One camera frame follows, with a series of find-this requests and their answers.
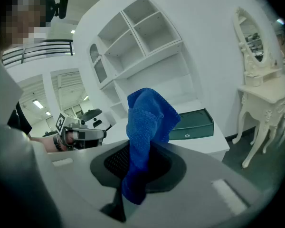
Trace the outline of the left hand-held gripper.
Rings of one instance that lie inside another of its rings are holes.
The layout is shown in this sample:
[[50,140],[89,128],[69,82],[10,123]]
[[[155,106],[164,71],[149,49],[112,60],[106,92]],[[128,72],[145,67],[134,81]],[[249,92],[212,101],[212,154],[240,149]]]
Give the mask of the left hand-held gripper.
[[101,146],[102,140],[107,136],[106,130],[89,129],[85,125],[84,120],[64,112],[59,114],[55,127],[59,138],[61,135],[65,135],[67,131],[73,132],[74,143],[72,151]]

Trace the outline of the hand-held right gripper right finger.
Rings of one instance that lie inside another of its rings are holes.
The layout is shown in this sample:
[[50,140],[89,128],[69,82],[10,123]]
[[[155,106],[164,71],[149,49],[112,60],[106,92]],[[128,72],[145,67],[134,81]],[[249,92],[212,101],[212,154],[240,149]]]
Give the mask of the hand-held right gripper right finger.
[[126,224],[137,228],[241,227],[262,194],[217,159],[170,143],[158,147],[186,163],[183,179],[170,191],[147,194],[141,205],[123,198]]

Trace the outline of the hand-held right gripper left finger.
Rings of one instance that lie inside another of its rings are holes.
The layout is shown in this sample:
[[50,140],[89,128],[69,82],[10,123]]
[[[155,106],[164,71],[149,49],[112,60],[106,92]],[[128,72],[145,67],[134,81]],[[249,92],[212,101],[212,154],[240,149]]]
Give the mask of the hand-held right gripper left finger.
[[91,172],[90,165],[97,156],[126,143],[128,140],[121,140],[100,147],[48,154],[56,173],[62,179],[62,187],[67,189],[63,197],[73,208],[100,210],[114,203],[116,188],[103,186]]

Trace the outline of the blue cloth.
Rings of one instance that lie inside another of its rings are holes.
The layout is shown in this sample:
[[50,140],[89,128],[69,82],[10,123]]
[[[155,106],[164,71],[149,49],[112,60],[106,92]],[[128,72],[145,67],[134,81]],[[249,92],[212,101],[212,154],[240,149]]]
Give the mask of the blue cloth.
[[140,89],[127,97],[129,170],[122,180],[122,195],[140,205],[146,197],[151,142],[169,142],[169,134],[181,120],[176,110],[155,90]]

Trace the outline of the dark green case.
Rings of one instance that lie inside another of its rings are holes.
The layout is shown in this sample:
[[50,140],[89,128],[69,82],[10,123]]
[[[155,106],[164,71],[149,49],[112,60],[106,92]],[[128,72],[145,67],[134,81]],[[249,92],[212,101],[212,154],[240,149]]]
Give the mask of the dark green case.
[[214,134],[214,121],[206,108],[180,114],[180,121],[169,134],[170,140],[210,137]]

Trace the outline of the person's left forearm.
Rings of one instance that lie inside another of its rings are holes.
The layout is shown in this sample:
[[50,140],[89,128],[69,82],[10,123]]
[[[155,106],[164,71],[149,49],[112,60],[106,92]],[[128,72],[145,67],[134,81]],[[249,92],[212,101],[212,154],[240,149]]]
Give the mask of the person's left forearm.
[[30,140],[42,143],[46,152],[53,153],[58,152],[58,148],[55,145],[55,140],[57,139],[57,135],[51,135],[47,137],[30,137]]

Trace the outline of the person's left hand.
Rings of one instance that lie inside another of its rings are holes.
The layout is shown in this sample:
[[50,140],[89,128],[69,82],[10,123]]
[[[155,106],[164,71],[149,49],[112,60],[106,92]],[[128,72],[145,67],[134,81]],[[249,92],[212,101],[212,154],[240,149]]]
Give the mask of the person's left hand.
[[65,135],[60,136],[60,147],[63,151],[69,151],[73,149],[73,132],[67,131],[65,132]]

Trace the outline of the white black-trimmed machine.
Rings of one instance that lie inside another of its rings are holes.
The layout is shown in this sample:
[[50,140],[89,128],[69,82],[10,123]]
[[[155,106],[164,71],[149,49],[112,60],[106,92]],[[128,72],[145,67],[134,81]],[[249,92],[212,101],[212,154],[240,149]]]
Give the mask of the white black-trimmed machine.
[[98,130],[108,130],[111,127],[108,119],[105,114],[100,109],[88,110],[82,116],[79,117],[81,120],[84,120],[85,125],[89,129],[98,129]]

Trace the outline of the silver wristwatch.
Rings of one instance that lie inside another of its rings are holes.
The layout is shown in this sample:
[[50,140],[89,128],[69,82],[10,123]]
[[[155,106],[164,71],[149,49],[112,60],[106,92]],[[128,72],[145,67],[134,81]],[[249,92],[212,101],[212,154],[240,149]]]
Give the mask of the silver wristwatch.
[[56,149],[57,149],[59,152],[61,152],[62,149],[61,149],[61,146],[60,146],[60,143],[59,143],[59,140],[58,140],[58,134],[55,134],[55,135],[53,136],[53,142],[54,142],[54,145],[55,145]]

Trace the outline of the black printed T-shirt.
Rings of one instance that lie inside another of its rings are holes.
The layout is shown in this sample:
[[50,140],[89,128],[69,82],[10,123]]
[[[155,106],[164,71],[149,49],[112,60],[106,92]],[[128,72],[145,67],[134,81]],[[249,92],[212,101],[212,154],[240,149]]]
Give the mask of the black printed T-shirt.
[[24,113],[20,107],[19,102],[16,104],[16,107],[14,108],[8,120],[8,126],[11,128],[18,129],[24,132],[26,135],[29,135],[30,131],[32,130],[31,125],[24,116]]

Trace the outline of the white shelf unit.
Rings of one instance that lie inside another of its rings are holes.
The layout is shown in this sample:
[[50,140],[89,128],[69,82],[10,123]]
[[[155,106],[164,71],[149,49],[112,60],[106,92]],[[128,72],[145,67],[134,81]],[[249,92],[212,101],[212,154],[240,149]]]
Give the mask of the white shelf unit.
[[135,0],[98,33],[89,49],[102,109],[118,122],[128,116],[128,95],[142,88],[159,93],[178,113],[202,108],[185,44],[152,0]]

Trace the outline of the black metal railing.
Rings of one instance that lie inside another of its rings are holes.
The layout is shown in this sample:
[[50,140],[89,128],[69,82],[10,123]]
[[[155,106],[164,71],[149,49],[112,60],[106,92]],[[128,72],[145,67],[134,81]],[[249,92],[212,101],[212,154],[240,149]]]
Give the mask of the black metal railing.
[[13,67],[33,60],[48,57],[73,56],[73,41],[69,39],[46,39],[37,43],[8,49],[3,53],[2,62],[5,67]]

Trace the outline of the cream carved dressing table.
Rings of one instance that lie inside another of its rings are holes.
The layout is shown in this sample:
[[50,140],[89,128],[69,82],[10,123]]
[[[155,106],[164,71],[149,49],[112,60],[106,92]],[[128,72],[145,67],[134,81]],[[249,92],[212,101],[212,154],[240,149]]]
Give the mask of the cream carved dressing table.
[[242,167],[247,168],[266,136],[269,135],[269,140],[262,150],[263,154],[266,153],[268,146],[276,138],[281,119],[285,117],[285,75],[270,79],[256,87],[242,85],[239,87],[239,91],[243,93],[242,108],[238,116],[238,134],[232,140],[233,144],[238,143],[242,136],[247,113],[258,121],[254,139],[250,143],[252,148],[242,162]]

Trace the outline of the cream oval vanity mirror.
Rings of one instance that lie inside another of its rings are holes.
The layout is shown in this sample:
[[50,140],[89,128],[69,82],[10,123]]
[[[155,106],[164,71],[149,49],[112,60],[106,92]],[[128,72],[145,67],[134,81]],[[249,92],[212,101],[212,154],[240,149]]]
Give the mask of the cream oval vanity mirror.
[[273,58],[269,43],[255,19],[238,7],[233,24],[244,57],[245,84],[257,87],[271,78],[279,77],[282,69]]

